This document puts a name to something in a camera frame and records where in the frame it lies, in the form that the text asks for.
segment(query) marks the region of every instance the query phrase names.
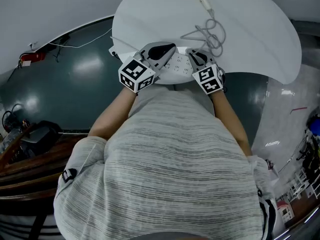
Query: black and white marker cube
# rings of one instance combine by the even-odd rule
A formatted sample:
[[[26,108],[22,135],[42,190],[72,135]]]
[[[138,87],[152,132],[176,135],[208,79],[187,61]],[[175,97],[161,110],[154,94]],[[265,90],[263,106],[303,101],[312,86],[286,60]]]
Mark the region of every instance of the black and white marker cube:
[[[222,75],[216,64],[208,66],[192,74],[198,85],[206,94],[211,94],[223,89]]]
[[[150,86],[154,82],[154,72],[140,61],[129,56],[118,70],[119,81],[134,93]]]

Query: power strip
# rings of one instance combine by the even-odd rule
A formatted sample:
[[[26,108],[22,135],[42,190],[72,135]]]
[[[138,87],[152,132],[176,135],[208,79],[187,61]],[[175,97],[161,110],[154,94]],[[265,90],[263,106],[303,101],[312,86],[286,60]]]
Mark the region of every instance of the power strip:
[[[189,57],[175,52],[161,70],[174,73],[176,75],[191,77],[194,73]]]

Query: red device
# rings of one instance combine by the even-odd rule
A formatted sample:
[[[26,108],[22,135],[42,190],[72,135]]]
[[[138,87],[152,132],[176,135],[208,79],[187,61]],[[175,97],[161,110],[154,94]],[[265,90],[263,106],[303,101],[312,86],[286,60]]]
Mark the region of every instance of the red device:
[[[31,61],[31,63],[33,63],[33,62],[43,61],[45,57],[46,57],[46,54],[44,52],[35,52],[35,53],[22,55],[20,60],[21,60],[21,63],[26,61]]]

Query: white table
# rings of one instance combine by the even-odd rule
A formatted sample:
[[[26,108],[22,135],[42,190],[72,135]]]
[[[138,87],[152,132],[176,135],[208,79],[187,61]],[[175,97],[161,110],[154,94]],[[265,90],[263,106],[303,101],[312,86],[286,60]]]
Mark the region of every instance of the white table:
[[[283,84],[293,82],[301,66],[301,45],[287,16],[271,0],[208,0],[226,31],[223,55],[216,59],[226,73],[262,74]],[[123,0],[112,25],[112,35],[137,49],[167,41],[177,47],[199,47],[202,42],[182,40],[195,25],[204,26],[209,14],[199,0]],[[135,50],[113,40],[121,61]],[[157,84],[192,80],[161,74]]]

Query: sleeve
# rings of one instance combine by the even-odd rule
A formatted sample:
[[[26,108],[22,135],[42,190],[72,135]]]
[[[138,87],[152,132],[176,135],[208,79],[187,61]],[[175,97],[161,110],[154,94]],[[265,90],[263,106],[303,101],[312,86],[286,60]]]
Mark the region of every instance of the sleeve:
[[[54,197],[54,217],[61,234],[67,239],[80,239],[94,200],[103,191],[104,150],[107,141],[100,137],[81,139],[73,148],[63,174],[59,177]],[[68,170],[75,174],[66,180]]]
[[[273,187],[271,186],[270,173],[265,160],[252,155],[248,157],[255,185],[257,187],[260,207],[264,217],[263,238],[268,240],[272,237],[272,231],[276,223],[277,205]]]

